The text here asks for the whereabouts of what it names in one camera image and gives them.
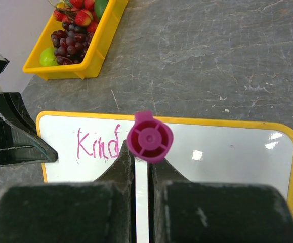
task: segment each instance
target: yellow basket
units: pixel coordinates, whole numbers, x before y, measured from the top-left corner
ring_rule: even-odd
[[[36,74],[44,80],[97,77],[127,3],[128,0],[109,0],[107,8],[105,9],[82,63],[65,66],[41,67],[39,63],[41,52],[47,47],[53,46],[51,34],[55,30],[63,29],[62,23],[54,20],[53,15],[51,15],[45,29],[23,66],[23,72]]]

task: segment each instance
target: gray tabletop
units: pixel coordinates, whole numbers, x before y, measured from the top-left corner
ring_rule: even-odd
[[[151,109],[293,129],[293,1],[130,0],[98,78],[35,76],[23,98],[33,119]],[[13,170],[15,181],[41,180],[39,165]]]

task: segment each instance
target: white wall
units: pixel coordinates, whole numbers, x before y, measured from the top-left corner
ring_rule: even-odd
[[[52,12],[47,0],[0,0],[0,54],[10,60],[0,74],[2,91],[22,92],[28,85],[32,75],[22,67]]]

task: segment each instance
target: bunch of grapes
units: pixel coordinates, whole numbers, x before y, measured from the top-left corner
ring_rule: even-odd
[[[79,64],[83,61],[94,36],[87,29],[77,26],[73,21],[62,22],[64,30],[54,31],[51,35],[56,62],[59,65]]]

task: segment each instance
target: pink marker cap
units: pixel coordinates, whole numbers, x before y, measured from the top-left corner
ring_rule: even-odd
[[[161,162],[173,143],[173,133],[156,120],[150,110],[135,114],[135,124],[127,135],[130,152],[146,162]]]

